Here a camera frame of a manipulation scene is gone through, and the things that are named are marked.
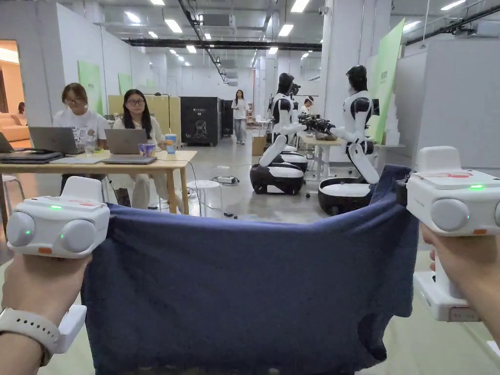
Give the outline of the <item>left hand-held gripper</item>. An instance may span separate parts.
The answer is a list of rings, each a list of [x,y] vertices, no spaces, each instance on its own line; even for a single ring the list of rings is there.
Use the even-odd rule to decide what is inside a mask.
[[[105,240],[109,219],[102,183],[73,176],[60,196],[30,198],[15,207],[7,245],[15,255],[82,259]],[[5,331],[35,340],[48,354],[65,353],[85,323],[87,307],[77,299],[58,326],[31,312],[5,308]]]

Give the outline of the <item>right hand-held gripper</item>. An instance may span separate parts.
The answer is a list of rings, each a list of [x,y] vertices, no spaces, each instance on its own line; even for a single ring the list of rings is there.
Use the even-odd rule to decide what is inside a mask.
[[[479,237],[500,233],[498,177],[463,169],[454,147],[422,148],[416,169],[397,183],[396,191],[398,202],[438,235]],[[480,321],[439,261],[435,271],[417,271],[413,280],[417,296],[435,320]]]

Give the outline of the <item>person's left hand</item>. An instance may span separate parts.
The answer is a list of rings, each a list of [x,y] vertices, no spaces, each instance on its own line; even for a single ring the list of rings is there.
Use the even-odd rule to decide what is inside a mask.
[[[80,293],[91,259],[15,255],[4,273],[1,306],[30,312],[60,325]]]

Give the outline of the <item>person's right hand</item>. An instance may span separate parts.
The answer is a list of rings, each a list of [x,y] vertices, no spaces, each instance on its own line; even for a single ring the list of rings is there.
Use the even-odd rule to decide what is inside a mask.
[[[446,237],[420,224],[423,242],[433,247],[430,269],[440,262],[497,344],[500,342],[499,237]]]

